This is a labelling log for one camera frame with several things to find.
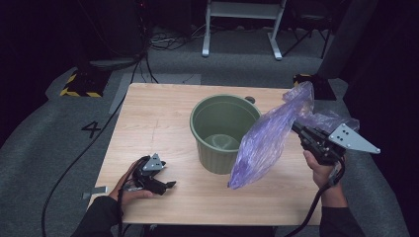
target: bucket rim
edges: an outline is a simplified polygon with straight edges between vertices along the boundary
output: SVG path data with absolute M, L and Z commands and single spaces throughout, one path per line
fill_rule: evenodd
M 211 96 L 207 96 L 207 97 L 205 97 L 205 98 L 203 98 L 202 100 L 200 100 L 195 106 L 194 106 L 194 108 L 192 109 L 192 112 L 191 112 L 191 115 L 190 115 L 190 122 L 189 122 L 189 125 L 190 125 L 190 129 L 191 129 L 191 132 L 192 132 L 192 135 L 194 136 L 194 138 L 196 139 L 196 140 L 198 140 L 199 142 L 200 142 L 200 144 L 203 144 L 204 146 L 206 146 L 206 147 L 208 147 L 208 148 L 210 148 L 210 149 L 212 149 L 212 150 L 215 150 L 216 152 L 219 152 L 219 153 L 224 153 L 224 154 L 228 154 L 228 153 L 236 153 L 236 152 L 238 152 L 238 150 L 240 149 L 240 147 L 239 148 L 237 148 L 237 149 L 233 149 L 233 150 L 224 150 L 224 149 L 220 149 L 220 148 L 217 148 L 217 147 L 215 147 L 215 146 L 211 146 L 211 145 L 209 145 L 209 144 L 207 144 L 202 138 L 200 138 L 198 135 L 197 135 L 197 132 L 195 131 L 195 129 L 193 128 L 193 116 L 194 116 L 194 113 L 195 113 L 195 111 L 197 110 L 197 108 L 198 108 L 198 106 L 202 103 L 202 102 L 204 102 L 204 101 L 207 101 L 207 100 L 209 100 L 209 99 L 212 99 L 212 98 L 214 98 L 214 97 L 230 97 L 230 98 L 235 98 L 235 99 L 239 99 L 240 101 L 242 101 L 242 102 L 244 102 L 244 103 L 247 103 L 251 108 L 253 108 L 257 113 L 258 113 L 258 115 L 259 115 L 259 117 L 262 115 L 261 114 L 261 112 L 259 111 L 259 109 L 255 106 L 255 105 L 253 105 L 251 102 L 249 102 L 248 100 L 246 100 L 245 98 L 243 98 L 243 97 L 240 97 L 240 96 L 237 96 L 237 95 L 233 95 L 233 94 L 226 94 L 226 93 L 222 93 L 222 94 L 215 94 L 215 95 L 211 95 Z

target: small metal plate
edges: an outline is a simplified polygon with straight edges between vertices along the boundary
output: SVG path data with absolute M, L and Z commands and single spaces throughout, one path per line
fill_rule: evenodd
M 87 199 L 91 195 L 105 194 L 107 192 L 108 192 L 108 187 L 107 186 L 97 187 L 97 188 L 93 188 L 90 193 L 87 193 L 87 192 L 83 193 L 81 198 L 82 199 Z
M 356 131 L 347 126 L 340 124 L 330 135 L 329 140 L 346 149 L 366 151 L 379 154 L 379 148 L 376 148 L 369 141 L 361 137 Z
M 154 153 L 153 156 L 147 161 L 147 163 L 142 168 L 143 171 L 159 171 L 163 169 L 164 166 L 160 161 L 158 154 Z

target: black sleeve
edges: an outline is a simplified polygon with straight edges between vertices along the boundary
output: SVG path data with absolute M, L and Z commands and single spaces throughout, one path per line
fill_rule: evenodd
M 349 207 L 321 207 L 320 236 L 366 236 Z
M 112 237 L 118 224 L 118 203 L 111 197 L 96 197 L 71 237 Z

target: black cable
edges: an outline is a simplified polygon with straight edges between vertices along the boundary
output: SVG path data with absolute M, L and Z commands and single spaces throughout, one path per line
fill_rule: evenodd
M 148 63 L 148 52 L 145 54 L 145 61 L 146 61 L 146 63 L 147 63 L 148 72 L 150 73 L 151 82 L 152 82 L 152 80 L 154 80 L 157 84 L 159 84 L 159 82 L 158 82 L 158 81 L 157 81 L 157 79 L 153 76 L 153 73 L 151 72 L 150 64 Z
M 131 224 L 127 225 L 126 228 L 124 228 L 123 236 L 126 235 L 126 231 L 131 227 Z
M 288 235 L 286 235 L 286 237 L 291 237 L 294 236 L 295 234 L 297 234 L 299 231 L 301 231 L 303 228 L 305 228 L 305 226 L 307 225 L 308 221 L 311 218 L 311 215 L 313 214 L 315 208 L 317 207 L 318 201 L 321 198 L 321 195 L 323 195 L 323 193 L 328 190 L 329 188 L 337 185 L 339 183 L 339 181 L 342 179 L 343 175 L 345 174 L 345 162 L 343 160 L 343 158 L 339 159 L 339 163 L 341 165 L 341 169 L 340 171 L 336 174 L 336 178 L 334 180 L 330 180 L 327 184 L 325 184 L 323 187 L 321 187 L 315 197 L 314 200 L 311 204 L 311 207 L 308 211 L 307 216 L 305 217 L 305 220 L 302 222 L 302 224 L 296 228 L 295 230 L 293 230 L 292 232 L 290 232 Z
M 141 69 L 141 65 L 138 67 L 139 68 L 139 72 L 141 73 L 141 78 L 144 81 L 144 83 L 147 83 L 147 81 L 144 78 L 144 75 L 142 74 L 142 69 Z
M 95 26 L 95 24 L 94 24 L 94 22 L 93 22 L 93 20 L 92 20 L 92 18 L 89 16 L 89 13 L 87 12 L 87 10 L 86 10 L 86 8 L 83 6 L 83 4 L 80 2 L 80 0 L 77 0 L 77 2 L 78 2 L 78 4 L 79 4 L 79 6 L 80 6 L 80 8 L 82 9 L 82 11 L 83 11 L 83 13 L 84 13 L 84 15 L 86 16 L 86 18 L 88 19 L 88 21 L 89 21 L 89 23 L 90 23 L 90 25 L 93 27 L 93 29 L 94 29 L 94 31 L 95 31 L 95 33 L 96 33 L 96 35 L 99 37 L 99 39 L 100 39 L 100 41 L 104 44 L 104 46 L 110 51 L 110 52 L 112 52 L 112 53 L 114 53 L 114 54 L 116 54 L 116 55 L 118 55 L 118 56 L 122 56 L 122 57 L 131 57 L 132 58 L 132 60 L 131 61 L 129 61 L 129 62 L 121 62 L 121 63 L 116 63 L 116 64 L 113 64 L 113 65 L 106 65 L 106 66 L 98 66 L 98 65 L 93 65 L 93 66 L 95 66 L 95 67 L 97 67 L 98 68 L 98 70 L 101 70 L 101 71 L 109 71 L 109 70 L 111 70 L 111 71 L 113 71 L 113 70 L 120 70 L 120 69 L 123 69 L 123 68 L 127 68 L 127 67 L 130 67 L 130 66 L 132 66 L 132 65 L 134 65 L 134 64 L 136 64 L 139 60 L 141 60 L 141 58 L 143 57 L 143 54 L 144 54 L 144 52 L 148 49 L 148 47 L 149 47 L 149 44 L 148 44 L 148 40 L 147 40 L 147 38 L 146 38 L 146 30 L 145 30 L 145 26 L 144 26 L 144 23 L 143 23 L 143 21 L 142 21 L 142 18 L 140 18 L 140 20 L 141 20 L 141 25 L 142 25 L 142 32 L 143 32 L 143 39 L 142 39 L 142 44 L 143 44 L 143 48 L 141 49 L 141 51 L 138 53 L 138 54 L 136 54 L 136 55 L 127 55 L 127 54 L 121 54 L 121 53 L 119 53 L 119 52 L 117 52 L 117 51 L 115 51 L 115 50 L 113 50 L 110 46 L 109 46 L 109 44 L 105 41 L 105 39 L 102 37 L 102 35 L 99 33 L 99 30 L 97 29 L 97 27 Z
M 133 81 L 133 76 L 135 74 L 135 70 L 136 67 L 138 66 L 139 61 L 135 64 L 135 67 L 132 71 L 132 76 L 131 76 L 131 81 L 130 83 L 132 83 Z M 115 111 L 111 114 L 111 116 L 108 118 L 107 122 L 105 123 L 105 125 L 102 127 L 102 129 L 99 131 L 98 135 L 95 136 L 93 138 L 93 140 L 87 145 L 87 147 L 76 157 L 76 159 L 74 159 L 73 162 L 71 162 L 71 164 L 67 167 L 67 169 L 65 169 L 64 173 L 62 173 L 62 175 L 59 177 L 59 179 L 57 180 L 57 182 L 55 183 L 55 185 L 52 187 L 52 190 L 49 192 L 48 197 L 46 198 L 46 201 L 43 205 L 43 209 L 42 209 L 42 217 L 41 217 L 41 228 L 42 228 L 42 237 L 46 237 L 46 231 L 45 231 L 45 214 L 46 214 L 46 209 L 48 207 L 49 201 L 53 195 L 53 193 L 55 192 L 56 188 L 58 187 L 58 185 L 61 183 L 62 179 L 65 177 L 65 175 L 68 173 L 68 171 L 74 166 L 74 164 L 77 163 L 78 160 L 80 160 L 80 158 L 89 150 L 89 148 L 96 142 L 96 140 L 101 136 L 101 134 L 104 132 L 104 130 L 106 129 L 106 127 L 109 125 L 109 123 L 111 122 L 112 118 L 117 114 L 117 111 L 120 109 L 120 106 L 123 104 L 124 100 L 126 99 L 126 94 L 124 95 L 123 99 L 120 101 L 120 103 L 118 104 L 117 108 L 115 109 Z
M 139 162 L 141 160 L 138 159 L 135 164 L 132 166 L 132 168 L 127 172 L 126 178 L 124 179 L 123 185 L 118 190 L 118 210 L 117 210 L 117 216 L 118 216 L 118 236 L 123 237 L 125 232 L 123 232 L 123 195 L 124 195 L 124 186 L 126 185 L 127 180 L 129 179 L 129 176 L 132 174 L 132 172 L 135 170 L 135 168 L 138 166 Z
M 153 37 L 151 37 L 151 48 L 155 49 L 155 50 L 175 50 L 179 47 L 184 46 L 186 43 L 194 41 L 198 38 L 202 38 L 205 34 L 203 34 L 202 36 L 199 37 L 195 37 L 195 34 L 198 33 L 200 30 L 202 30 L 204 28 L 205 25 L 202 25 L 200 27 L 198 27 L 197 29 L 195 29 L 192 33 L 191 36 L 189 38 L 187 37 L 182 37 L 182 36 L 176 36 L 176 37 L 171 37 L 169 38 L 167 35 L 168 33 L 155 33 Z M 162 42 L 167 42 L 167 45 L 165 46 L 160 46 L 160 45 L 156 45 L 157 43 L 162 43 Z

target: green bucket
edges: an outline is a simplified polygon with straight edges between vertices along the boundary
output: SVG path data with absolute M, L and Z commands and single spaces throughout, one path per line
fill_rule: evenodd
M 241 139 L 260 115 L 252 103 L 234 95 L 200 101 L 192 110 L 190 126 L 201 164 L 212 173 L 230 174 Z

